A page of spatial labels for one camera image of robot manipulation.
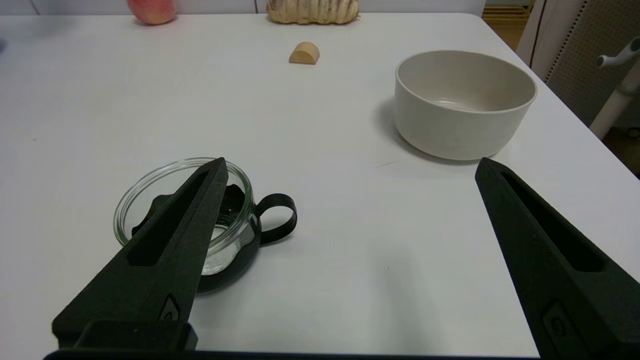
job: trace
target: perforated panel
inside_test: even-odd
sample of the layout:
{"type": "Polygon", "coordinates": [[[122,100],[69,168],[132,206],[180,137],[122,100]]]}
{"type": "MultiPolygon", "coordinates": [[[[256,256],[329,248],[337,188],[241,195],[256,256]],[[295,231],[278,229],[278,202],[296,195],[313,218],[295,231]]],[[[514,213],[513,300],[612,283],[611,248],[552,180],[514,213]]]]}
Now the perforated panel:
{"type": "MultiPolygon", "coordinates": [[[[617,55],[640,36],[640,1],[587,0],[563,43],[545,81],[586,124],[590,124],[611,92],[633,66],[596,67],[600,55],[617,55]]],[[[640,99],[617,125],[640,126],[640,99]]]]}

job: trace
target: white wall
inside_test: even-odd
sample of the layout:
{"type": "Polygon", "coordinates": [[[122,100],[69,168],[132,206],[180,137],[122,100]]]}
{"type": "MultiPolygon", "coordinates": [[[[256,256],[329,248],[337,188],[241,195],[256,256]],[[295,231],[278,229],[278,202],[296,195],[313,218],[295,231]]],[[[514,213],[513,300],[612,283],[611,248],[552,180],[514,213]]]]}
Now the white wall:
{"type": "Polygon", "coordinates": [[[0,0],[0,15],[36,15],[29,0],[0,0]]]}
{"type": "MultiPolygon", "coordinates": [[[[30,0],[0,0],[0,15],[35,15],[30,0]]],[[[41,15],[129,14],[126,0],[31,0],[41,15]]],[[[528,0],[489,0],[521,3],[528,0]]],[[[176,0],[179,13],[260,13],[266,0],[176,0]]],[[[485,0],[359,0],[362,12],[464,12],[480,16],[485,0]]]]}

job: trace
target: white pole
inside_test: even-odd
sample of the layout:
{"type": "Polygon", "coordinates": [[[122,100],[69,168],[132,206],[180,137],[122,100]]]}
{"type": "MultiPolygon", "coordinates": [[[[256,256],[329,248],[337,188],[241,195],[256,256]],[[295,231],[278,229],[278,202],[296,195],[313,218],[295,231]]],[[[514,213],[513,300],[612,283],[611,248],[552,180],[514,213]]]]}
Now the white pole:
{"type": "Polygon", "coordinates": [[[604,104],[596,119],[589,126],[590,130],[599,139],[602,139],[638,91],[640,91],[640,58],[604,104]]]}

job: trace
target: bowl rim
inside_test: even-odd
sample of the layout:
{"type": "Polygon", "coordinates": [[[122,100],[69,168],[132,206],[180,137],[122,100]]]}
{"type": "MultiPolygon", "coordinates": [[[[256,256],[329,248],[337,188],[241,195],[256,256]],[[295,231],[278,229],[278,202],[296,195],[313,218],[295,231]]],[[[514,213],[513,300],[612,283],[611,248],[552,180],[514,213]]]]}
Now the bowl rim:
{"type": "MultiPolygon", "coordinates": [[[[120,198],[118,206],[116,206],[116,210],[113,214],[113,233],[116,236],[118,242],[122,246],[126,245],[129,242],[130,239],[128,239],[125,235],[124,227],[121,226],[121,224],[124,224],[124,219],[129,212],[131,204],[133,204],[136,198],[138,198],[138,196],[143,191],[151,186],[151,184],[154,184],[156,181],[174,172],[189,168],[193,168],[195,171],[196,168],[215,159],[216,158],[200,157],[174,161],[147,173],[139,180],[137,180],[135,184],[133,184],[133,186],[124,193],[122,198],[120,198]]],[[[229,161],[227,161],[227,171],[233,173],[242,181],[244,185],[244,201],[240,213],[233,221],[233,223],[220,235],[215,237],[217,241],[211,241],[209,243],[207,256],[225,248],[229,243],[233,242],[234,235],[244,229],[244,227],[248,224],[249,216],[251,216],[251,214],[253,213],[253,188],[248,176],[239,167],[235,166],[229,161]]]]}
{"type": "Polygon", "coordinates": [[[441,109],[447,109],[449,111],[457,111],[457,112],[461,112],[461,113],[469,113],[469,114],[503,114],[503,113],[509,113],[512,111],[516,111],[522,108],[526,108],[527,106],[531,105],[532,102],[534,102],[534,100],[536,100],[536,98],[538,97],[538,85],[536,84],[536,80],[524,69],[521,69],[520,67],[516,66],[515,64],[506,61],[504,59],[498,58],[496,56],[492,56],[489,54],[483,54],[483,53],[477,53],[475,51],[466,51],[466,50],[432,50],[432,51],[423,51],[421,53],[417,53],[417,54],[413,54],[410,56],[407,56],[406,58],[404,58],[402,61],[400,61],[400,63],[396,66],[396,81],[397,83],[399,83],[402,88],[404,88],[409,94],[413,95],[416,99],[419,99],[421,101],[424,101],[430,105],[436,106],[438,108],[441,109]],[[463,109],[452,109],[446,106],[442,106],[441,104],[438,104],[437,102],[433,102],[430,101],[429,99],[420,96],[418,94],[416,94],[413,90],[409,89],[404,82],[402,81],[402,79],[400,78],[399,75],[399,71],[400,71],[400,67],[407,62],[409,59],[414,58],[416,56],[421,56],[421,55],[425,55],[425,54],[434,54],[434,53],[460,53],[460,54],[473,54],[473,55],[480,55],[480,56],[485,56],[487,58],[493,58],[494,60],[498,60],[502,63],[505,63],[506,65],[513,67],[514,69],[516,69],[517,71],[520,71],[522,74],[525,74],[527,76],[527,78],[529,79],[529,81],[531,81],[531,83],[533,84],[533,96],[524,104],[518,105],[514,108],[508,108],[508,109],[503,109],[503,110],[489,110],[489,111],[479,111],[479,110],[463,110],[463,109]]]}

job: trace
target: white bowl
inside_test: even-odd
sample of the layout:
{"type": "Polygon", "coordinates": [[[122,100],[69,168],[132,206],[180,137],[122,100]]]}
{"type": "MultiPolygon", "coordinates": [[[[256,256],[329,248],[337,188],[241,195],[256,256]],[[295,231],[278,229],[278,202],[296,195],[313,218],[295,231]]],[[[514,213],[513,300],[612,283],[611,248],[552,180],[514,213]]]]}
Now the white bowl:
{"type": "Polygon", "coordinates": [[[537,92],[526,72],[492,56],[416,54],[396,69],[396,127],[428,154],[475,160],[509,142],[537,92]]]}

